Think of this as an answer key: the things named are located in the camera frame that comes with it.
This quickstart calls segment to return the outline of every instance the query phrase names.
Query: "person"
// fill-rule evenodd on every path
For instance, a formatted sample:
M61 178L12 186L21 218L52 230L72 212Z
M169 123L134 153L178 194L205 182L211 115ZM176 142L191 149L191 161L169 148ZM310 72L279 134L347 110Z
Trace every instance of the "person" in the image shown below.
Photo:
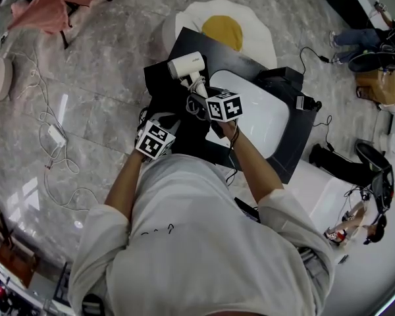
M375 8L381 14L383 20L390 29L349 29L344 30L338 35L336 35L334 31L331 31L329 33L329 41L332 48L338 48L343 45L358 45L360 47L357 50L336 53L332 59L333 62L341 65L348 63L353 57L359 54L360 51L364 51L365 49L380 49L382 43L395 47L395 21L387 17L385 14L386 7L383 4L377 3Z
M75 313L91 295L114 315L322 312L334 278L329 241L240 129L220 126L261 224L238 208L215 165L165 155L138 181L144 156L135 150L84 224L68 289Z
M377 175L370 167L363 163L353 163L336 153L315 144L309 156L309 163L316 167L322 167L331 175L350 184L362 188L371 185L373 178Z
M382 240L386 227L386 217L383 215L378 218L378 215L377 206L374 202L361 200L351 211L344 214L342 223L334 228L328 228L325 236L330 240L335 240L339 231L349 230L347 239L350 239L355 236L358 228L361 228L365 231L365 239L377 243Z

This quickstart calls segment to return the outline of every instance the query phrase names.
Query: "pink chair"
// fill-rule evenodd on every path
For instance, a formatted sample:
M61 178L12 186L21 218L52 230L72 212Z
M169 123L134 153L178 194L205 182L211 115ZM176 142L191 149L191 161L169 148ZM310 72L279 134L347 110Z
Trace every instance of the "pink chair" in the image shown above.
M60 32L65 49L68 42L64 30L71 28L69 18L79 6L92 0L22 0L12 4L13 21L8 29L25 26L39 28L48 34Z

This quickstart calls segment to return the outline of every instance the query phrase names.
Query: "marble floor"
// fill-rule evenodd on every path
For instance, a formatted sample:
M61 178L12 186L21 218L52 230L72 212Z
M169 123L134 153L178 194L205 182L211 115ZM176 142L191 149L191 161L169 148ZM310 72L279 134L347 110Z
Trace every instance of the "marble floor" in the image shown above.
M39 135L49 152L53 146L39 120L45 111L41 90L25 90L38 81L32 72L35 66L20 53L32 60L38 57L49 106L56 115L67 95L63 119L67 157L76 161L80 172L68 172L64 163L55 166L49 175L51 192L66 203L77 187L85 187L103 203L134 147L140 109L149 103L143 67L167 58L161 42L162 22L193 1L208 0L96 0L72 17L73 29L67 32L71 45L66 51L59 36L34 30L11 34L10 50L19 54L9 53L14 57L15 76L10 99L0 102L0 208L15 232L48 260L61 264L74 257L87 213L60 208L45 192L48 157L39 145ZM231 1L251 7L269 27L278 66L298 71L303 68L300 48L309 45L331 57L328 32L346 27L325 0ZM329 141L341 154L355 158L355 140L372 140L386 128L388 118L376 121L375 106L357 99L353 74L345 66L326 65L310 52L303 59L307 66L303 91L323 103L317 120L326 121L332 115ZM325 134L324 126L313 129L304 159L313 144L324 142ZM230 189L251 202L242 174ZM87 209L93 205L92 195L81 191L69 206Z

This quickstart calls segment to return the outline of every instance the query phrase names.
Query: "power adapter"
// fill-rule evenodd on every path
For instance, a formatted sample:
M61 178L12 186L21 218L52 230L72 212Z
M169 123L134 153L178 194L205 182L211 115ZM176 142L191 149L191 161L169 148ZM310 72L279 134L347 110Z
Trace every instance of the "power adapter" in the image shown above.
M51 136L51 138L54 139L57 146L63 147L66 145L66 138L61 134L61 132L55 127L54 124L49 126L48 133Z
M322 62L325 62L325 63L330 63L330 60L327 58L327 57L325 57L325 56L319 56L319 59L322 61Z
M319 110L322 108L322 102L316 102L312 97L309 96L297 96L296 98L296 109L303 111Z
M327 142L327 147L328 147L330 152L335 152L334 147L329 142Z

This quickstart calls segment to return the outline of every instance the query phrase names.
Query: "white hair dryer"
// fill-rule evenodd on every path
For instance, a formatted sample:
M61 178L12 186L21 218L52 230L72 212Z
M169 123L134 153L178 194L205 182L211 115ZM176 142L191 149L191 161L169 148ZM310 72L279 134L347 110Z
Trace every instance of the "white hair dryer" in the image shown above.
M189 75L192 79L192 85L188 86L188 89L192 89L200 96L208 98L205 78L199 73L199 71L205 69L205 62L199 51L171 60L168 62L168 68L174 80Z

